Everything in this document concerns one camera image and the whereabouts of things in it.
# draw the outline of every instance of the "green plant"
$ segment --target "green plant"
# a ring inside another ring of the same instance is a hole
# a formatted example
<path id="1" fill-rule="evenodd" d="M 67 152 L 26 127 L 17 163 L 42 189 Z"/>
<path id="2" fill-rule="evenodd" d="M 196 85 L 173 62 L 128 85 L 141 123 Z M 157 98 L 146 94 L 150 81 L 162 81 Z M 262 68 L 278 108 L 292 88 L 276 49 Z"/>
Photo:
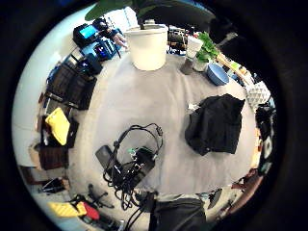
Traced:
<path id="1" fill-rule="evenodd" d="M 208 63 L 210 59 L 214 59 L 218 55 L 218 49 L 215 47 L 208 33 L 200 33 L 198 38 L 203 41 L 203 45 L 196 54 L 196 57 L 199 61 Z"/>

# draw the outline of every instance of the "black cable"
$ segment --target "black cable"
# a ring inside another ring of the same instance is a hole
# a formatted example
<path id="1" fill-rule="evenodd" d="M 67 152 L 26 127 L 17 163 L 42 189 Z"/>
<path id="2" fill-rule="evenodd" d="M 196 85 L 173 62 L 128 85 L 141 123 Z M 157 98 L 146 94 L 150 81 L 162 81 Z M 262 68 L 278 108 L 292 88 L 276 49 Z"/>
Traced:
<path id="1" fill-rule="evenodd" d="M 144 209 L 145 209 L 145 202 L 147 200 L 147 196 L 145 197 L 145 199 L 142 201 L 141 206 L 134 212 L 134 214 L 132 214 L 131 217 L 129 217 L 129 219 L 127 220 L 126 226 L 124 231 L 129 231 L 131 229 L 131 227 L 134 225 L 134 223 L 136 222 L 136 220 L 141 216 L 141 214 L 143 213 Z M 140 213 L 134 218 L 134 220 L 132 221 L 132 223 L 130 223 L 131 219 L 133 218 L 133 216 L 140 211 Z"/>
<path id="2" fill-rule="evenodd" d="M 161 144 L 159 144 L 158 139 L 155 137 L 153 132 L 151 132 L 150 130 L 147 129 L 148 127 L 150 127 L 152 125 L 156 126 L 156 132 L 161 137 Z M 125 139 L 125 137 L 128 135 L 128 133 L 131 132 L 131 131 L 135 131 L 135 130 L 145 131 L 145 132 L 149 133 L 153 137 L 153 139 L 155 140 L 157 148 L 156 148 L 156 151 L 154 152 L 153 160 L 158 155 L 158 153 L 159 153 L 159 151 L 162 148 L 163 143 L 164 143 L 163 142 L 163 131 L 162 131 L 162 128 L 160 126 L 158 126 L 156 123 L 149 123 L 146 126 L 140 126 L 138 124 L 131 125 L 128 129 L 126 129 L 119 136 L 118 140 L 114 142 L 114 151 L 112 153 L 112 156 L 108 160 L 107 166 L 104 169 L 103 178 L 108 183 L 109 187 L 113 187 L 115 189 L 115 197 L 118 200 L 121 201 L 121 208 L 124 211 L 127 210 L 128 208 L 132 208 L 133 205 L 135 205 L 137 207 L 140 207 L 140 208 L 142 206 L 141 203 L 138 204 L 135 201 L 135 199 L 134 199 L 135 192 L 134 192 L 134 189 L 132 189 L 132 186 L 131 186 L 131 182 L 140 173 L 139 169 L 134 171 L 135 170 L 134 167 L 136 166 L 137 160 L 121 165 L 121 167 L 125 167 L 125 166 L 128 166 L 128 165 L 131 164 L 131 167 L 128 170 L 123 169 L 123 170 L 125 170 L 126 173 L 124 175 L 121 175 L 121 180 L 120 181 L 118 179 L 115 179 L 115 168 L 116 168 L 116 160 L 117 160 L 117 158 L 116 158 L 117 151 L 119 150 L 120 144 Z M 111 176 L 109 176 L 109 178 L 107 178 L 107 170 L 110 169 L 110 167 L 112 168 Z"/>

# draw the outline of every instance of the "blue bin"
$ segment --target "blue bin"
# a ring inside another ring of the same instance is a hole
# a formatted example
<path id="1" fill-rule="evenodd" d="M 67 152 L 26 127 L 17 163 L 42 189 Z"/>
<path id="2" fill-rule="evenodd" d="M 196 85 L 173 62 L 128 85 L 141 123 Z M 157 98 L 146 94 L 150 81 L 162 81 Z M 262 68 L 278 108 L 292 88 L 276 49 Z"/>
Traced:
<path id="1" fill-rule="evenodd" d="M 224 69 L 217 64 L 209 64 L 206 70 L 208 78 L 217 86 L 229 83 L 229 77 Z"/>

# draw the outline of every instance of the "table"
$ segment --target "table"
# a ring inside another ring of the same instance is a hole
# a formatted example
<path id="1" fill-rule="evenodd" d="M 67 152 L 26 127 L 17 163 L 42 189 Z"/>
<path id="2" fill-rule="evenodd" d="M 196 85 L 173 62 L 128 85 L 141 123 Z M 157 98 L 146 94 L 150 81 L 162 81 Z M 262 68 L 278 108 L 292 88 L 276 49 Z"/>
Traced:
<path id="1" fill-rule="evenodd" d="M 189 123 L 189 103 L 230 93 L 245 98 L 244 89 L 230 79 L 216 87 L 207 77 L 193 72 L 184 75 L 179 68 L 184 57 L 167 55 L 159 70 L 141 71 L 132 65 L 130 56 L 121 61 L 115 75 L 108 79 L 102 96 L 100 115 L 93 128 L 96 145 L 108 144 L 132 124 L 156 122 L 164 131 L 164 146 L 155 167 L 138 188 L 159 193 L 204 193 L 232 184 L 250 169 L 255 144 L 255 118 L 247 102 L 242 110 L 242 131 L 235 155 L 211 152 L 200 156 L 187 145 L 184 132 Z M 129 162 L 127 150 L 146 145 L 155 147 L 147 133 L 133 131 L 118 152 L 122 163 Z"/>

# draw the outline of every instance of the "red object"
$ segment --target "red object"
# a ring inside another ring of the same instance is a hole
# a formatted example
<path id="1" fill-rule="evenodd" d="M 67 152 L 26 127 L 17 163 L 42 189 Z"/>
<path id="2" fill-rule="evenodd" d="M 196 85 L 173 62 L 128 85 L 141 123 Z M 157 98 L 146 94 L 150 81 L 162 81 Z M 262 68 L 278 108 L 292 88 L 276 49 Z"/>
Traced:
<path id="1" fill-rule="evenodd" d="M 83 202 L 85 205 L 85 209 L 87 211 L 87 217 L 92 219 L 99 219 L 99 213 L 96 209 L 92 208 L 89 204 L 86 202 Z"/>

